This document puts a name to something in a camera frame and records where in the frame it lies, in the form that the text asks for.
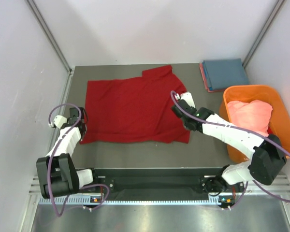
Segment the red t shirt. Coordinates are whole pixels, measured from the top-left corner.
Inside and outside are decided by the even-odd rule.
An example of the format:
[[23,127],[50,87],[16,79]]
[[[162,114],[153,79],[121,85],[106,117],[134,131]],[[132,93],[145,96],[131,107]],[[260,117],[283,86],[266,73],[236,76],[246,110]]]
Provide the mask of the red t shirt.
[[190,132],[171,110],[172,90],[186,92],[171,65],[144,70],[140,77],[88,81],[87,132],[81,143],[187,144]]

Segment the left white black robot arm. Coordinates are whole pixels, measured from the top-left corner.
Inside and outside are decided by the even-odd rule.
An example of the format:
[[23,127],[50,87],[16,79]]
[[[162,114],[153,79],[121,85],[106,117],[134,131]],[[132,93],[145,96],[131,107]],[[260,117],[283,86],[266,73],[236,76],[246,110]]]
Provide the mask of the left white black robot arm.
[[68,118],[57,115],[49,123],[50,127],[60,129],[59,136],[48,154],[36,161],[40,191],[45,199],[50,198],[50,190],[55,198],[76,194],[82,187],[93,192],[100,186],[91,169],[78,171],[72,161],[76,145],[87,131],[87,113],[83,107],[72,107],[69,113]]

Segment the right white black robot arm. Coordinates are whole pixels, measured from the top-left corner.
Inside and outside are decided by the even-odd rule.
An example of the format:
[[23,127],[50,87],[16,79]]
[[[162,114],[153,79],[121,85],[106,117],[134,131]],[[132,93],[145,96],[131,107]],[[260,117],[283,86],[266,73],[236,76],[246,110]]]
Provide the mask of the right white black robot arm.
[[287,162],[284,152],[277,148],[280,139],[273,134],[264,137],[246,129],[239,130],[213,111],[204,107],[196,109],[185,100],[175,101],[172,111],[186,129],[212,136],[247,157],[247,161],[224,166],[212,179],[219,191],[228,191],[233,185],[247,181],[269,186]]

